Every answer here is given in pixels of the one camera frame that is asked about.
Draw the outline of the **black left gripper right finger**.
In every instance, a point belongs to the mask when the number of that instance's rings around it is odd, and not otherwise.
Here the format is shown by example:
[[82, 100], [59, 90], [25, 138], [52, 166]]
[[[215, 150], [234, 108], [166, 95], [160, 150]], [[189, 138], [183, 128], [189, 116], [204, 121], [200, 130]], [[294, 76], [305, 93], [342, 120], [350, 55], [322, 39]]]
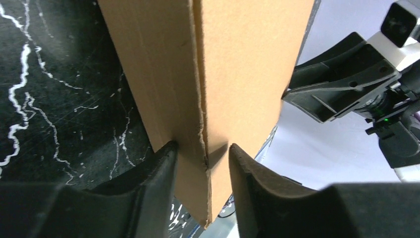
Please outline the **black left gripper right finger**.
[[417, 238], [418, 183], [336, 183], [320, 191], [280, 176], [237, 144], [229, 169], [242, 238]]

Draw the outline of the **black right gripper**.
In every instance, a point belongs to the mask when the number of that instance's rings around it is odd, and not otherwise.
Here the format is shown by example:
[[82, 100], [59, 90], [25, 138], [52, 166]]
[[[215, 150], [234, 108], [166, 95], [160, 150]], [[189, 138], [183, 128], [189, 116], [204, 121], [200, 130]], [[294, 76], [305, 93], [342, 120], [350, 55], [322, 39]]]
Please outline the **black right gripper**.
[[[372, 127], [393, 169], [420, 162], [420, 63], [400, 72], [352, 32], [315, 58], [295, 66], [283, 100], [319, 123], [354, 112]], [[399, 79], [395, 90], [384, 89]], [[373, 99], [371, 104], [362, 104]]]

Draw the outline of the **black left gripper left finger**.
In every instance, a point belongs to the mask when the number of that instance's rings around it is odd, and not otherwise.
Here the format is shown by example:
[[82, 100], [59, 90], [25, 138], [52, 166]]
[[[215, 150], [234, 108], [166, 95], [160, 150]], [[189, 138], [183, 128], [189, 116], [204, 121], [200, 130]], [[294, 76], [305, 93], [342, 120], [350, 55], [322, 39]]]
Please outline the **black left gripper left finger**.
[[91, 190], [50, 182], [0, 184], [3, 238], [166, 238], [178, 144]]

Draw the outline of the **brown cardboard box sheet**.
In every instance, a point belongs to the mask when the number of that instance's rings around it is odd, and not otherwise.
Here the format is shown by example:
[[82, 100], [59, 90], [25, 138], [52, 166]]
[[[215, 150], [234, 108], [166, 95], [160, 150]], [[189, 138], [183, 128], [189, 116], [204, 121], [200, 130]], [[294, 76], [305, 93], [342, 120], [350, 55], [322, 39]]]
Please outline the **brown cardboard box sheet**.
[[101, 0], [154, 150], [179, 144], [175, 197], [207, 228], [231, 195], [228, 149], [278, 122], [313, 0]]

